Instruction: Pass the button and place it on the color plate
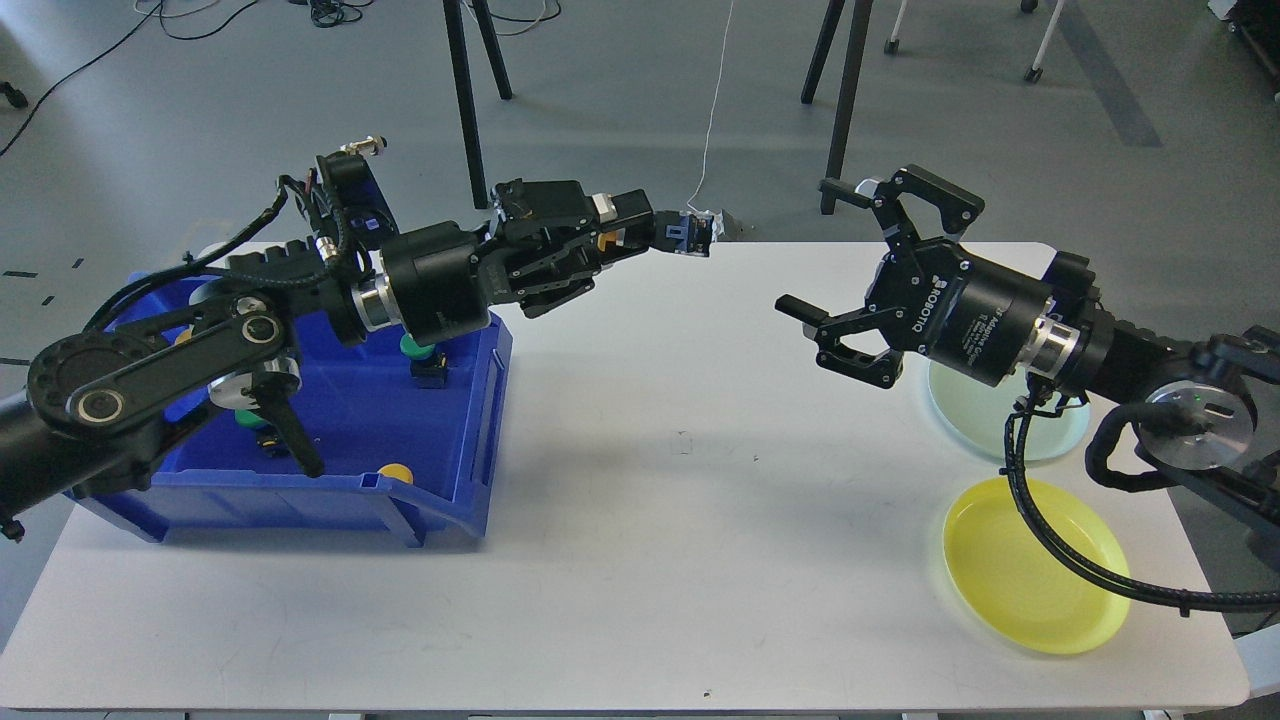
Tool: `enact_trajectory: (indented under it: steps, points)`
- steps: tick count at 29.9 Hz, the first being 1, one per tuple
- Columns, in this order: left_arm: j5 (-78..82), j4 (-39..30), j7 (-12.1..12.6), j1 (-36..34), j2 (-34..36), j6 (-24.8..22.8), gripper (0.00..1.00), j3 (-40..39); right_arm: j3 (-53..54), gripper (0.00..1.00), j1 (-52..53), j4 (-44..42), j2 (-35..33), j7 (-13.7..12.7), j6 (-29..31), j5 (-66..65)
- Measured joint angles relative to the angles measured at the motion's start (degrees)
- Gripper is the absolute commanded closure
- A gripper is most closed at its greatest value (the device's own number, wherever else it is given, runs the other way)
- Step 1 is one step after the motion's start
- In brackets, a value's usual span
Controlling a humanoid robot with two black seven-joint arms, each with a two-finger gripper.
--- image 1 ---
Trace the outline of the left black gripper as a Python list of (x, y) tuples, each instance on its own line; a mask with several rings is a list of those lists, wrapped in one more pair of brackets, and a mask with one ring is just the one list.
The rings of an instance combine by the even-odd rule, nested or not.
[[(512, 179), (494, 186), (492, 208), (490, 305), (517, 304), (530, 319), (586, 293), (596, 275), (631, 259), (604, 264), (599, 236), (645, 249), (657, 234), (655, 211), (641, 190), (586, 193), (572, 179)], [(454, 222), (402, 233), (381, 246), (399, 323), (416, 345), (489, 327), (489, 305), (472, 264), (476, 249), (475, 233)]]

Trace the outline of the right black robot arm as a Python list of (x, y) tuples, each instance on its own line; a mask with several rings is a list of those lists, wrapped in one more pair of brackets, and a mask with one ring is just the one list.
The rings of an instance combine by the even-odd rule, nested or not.
[(890, 388), (906, 352), (996, 387), (1015, 370), (1027, 392), (1004, 424), (1004, 475), (1030, 533), (1069, 571), (1129, 600), (1193, 611), (1277, 610), (1277, 593), (1212, 593), (1139, 582), (1073, 548), (1036, 506), (1027, 479), (1030, 421), (1078, 400), (1111, 410), (1085, 447), (1085, 473), (1125, 492), (1180, 486), (1277, 546), (1277, 455), (1238, 469), (1260, 411), (1248, 379), (1277, 383), (1277, 333), (1176, 341), (1117, 319), (1080, 255), (1056, 252), (1041, 278), (979, 258), (961, 237), (983, 200), (920, 168), (859, 184), (826, 178), (820, 192), (870, 210), (888, 246), (863, 307), (832, 315), (791, 295), (778, 311), (800, 320), (819, 366)]

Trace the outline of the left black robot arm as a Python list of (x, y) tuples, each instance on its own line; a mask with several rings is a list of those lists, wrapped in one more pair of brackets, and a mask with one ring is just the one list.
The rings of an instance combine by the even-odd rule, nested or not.
[(307, 477), (324, 462), (291, 406), (300, 391), (294, 322), (323, 313), (344, 346), (399, 325), (417, 345), (484, 328), (494, 306), (536, 318), (649, 250), (705, 258), (722, 213), (655, 210), (641, 190), (586, 193), (576, 181), (512, 179), (474, 229), (403, 232), (369, 167), (369, 136), (279, 177), (271, 204), (202, 256), (132, 281), (29, 363), (3, 401), (3, 536), (74, 491), (147, 489), (161, 461), (219, 413), (248, 410)]

